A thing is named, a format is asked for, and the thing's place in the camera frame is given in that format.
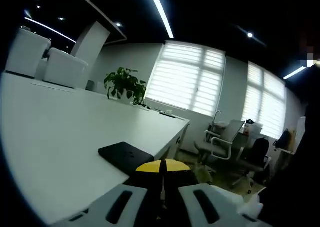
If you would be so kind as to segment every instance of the window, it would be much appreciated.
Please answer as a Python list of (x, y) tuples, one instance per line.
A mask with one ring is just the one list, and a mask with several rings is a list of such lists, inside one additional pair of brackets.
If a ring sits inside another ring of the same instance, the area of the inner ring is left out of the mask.
[(222, 51), (168, 41), (155, 63), (146, 98), (213, 116), (224, 67)]
[(248, 86), (242, 120), (263, 125), (261, 134), (279, 139), (286, 116), (285, 83), (263, 68), (249, 62)]

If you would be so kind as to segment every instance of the black bag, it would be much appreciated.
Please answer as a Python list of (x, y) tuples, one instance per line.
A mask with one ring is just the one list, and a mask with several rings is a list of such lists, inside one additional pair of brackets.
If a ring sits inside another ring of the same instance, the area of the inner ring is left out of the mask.
[(280, 139), (273, 143), (273, 146), (279, 149), (286, 150), (288, 148), (289, 141), (290, 141), (290, 132), (288, 129), (286, 129), (281, 135)]
[(269, 141), (265, 138), (258, 138), (245, 159), (247, 162), (263, 167), (265, 165), (265, 157), (269, 150)]

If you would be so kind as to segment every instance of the potted plant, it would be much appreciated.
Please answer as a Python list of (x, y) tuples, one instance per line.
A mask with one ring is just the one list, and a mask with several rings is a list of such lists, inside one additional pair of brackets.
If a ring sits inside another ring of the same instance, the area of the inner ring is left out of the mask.
[(138, 80), (131, 73), (138, 72), (129, 68), (119, 68), (117, 72), (109, 73), (104, 79), (104, 87), (107, 89), (107, 97), (110, 94), (117, 97), (118, 100), (125, 104), (130, 104), (133, 99), (134, 105), (141, 105), (144, 102), (147, 87), (145, 81)]

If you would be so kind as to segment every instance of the plant pot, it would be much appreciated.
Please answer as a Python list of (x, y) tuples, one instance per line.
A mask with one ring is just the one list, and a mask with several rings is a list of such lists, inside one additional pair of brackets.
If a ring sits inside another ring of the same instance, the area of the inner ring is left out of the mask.
[(119, 102), (126, 104), (126, 105), (130, 105), (130, 103), (133, 101), (133, 97), (131, 98), (127, 98), (127, 90), (125, 89), (123, 91), (123, 95), (121, 96), (121, 99), (118, 99)]

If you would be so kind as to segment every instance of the black notebook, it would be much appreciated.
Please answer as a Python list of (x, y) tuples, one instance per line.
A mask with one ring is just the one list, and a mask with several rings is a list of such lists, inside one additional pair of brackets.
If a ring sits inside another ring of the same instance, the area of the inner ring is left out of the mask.
[(98, 150), (99, 155), (127, 175), (145, 163), (155, 161), (155, 158), (132, 145), (121, 142)]

